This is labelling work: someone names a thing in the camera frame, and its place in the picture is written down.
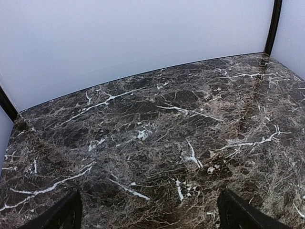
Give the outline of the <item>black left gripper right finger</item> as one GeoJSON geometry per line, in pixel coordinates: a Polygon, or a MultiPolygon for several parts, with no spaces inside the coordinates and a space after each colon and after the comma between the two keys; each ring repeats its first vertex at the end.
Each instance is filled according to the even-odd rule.
{"type": "Polygon", "coordinates": [[[221,191],[217,206],[223,229],[289,229],[290,227],[260,212],[230,189],[221,191]]]}

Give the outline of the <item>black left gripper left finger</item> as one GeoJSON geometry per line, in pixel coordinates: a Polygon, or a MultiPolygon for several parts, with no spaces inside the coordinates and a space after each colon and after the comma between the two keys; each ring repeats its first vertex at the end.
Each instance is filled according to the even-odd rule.
{"type": "Polygon", "coordinates": [[[80,229],[82,200],[78,190],[69,192],[44,213],[19,229],[80,229]]]}

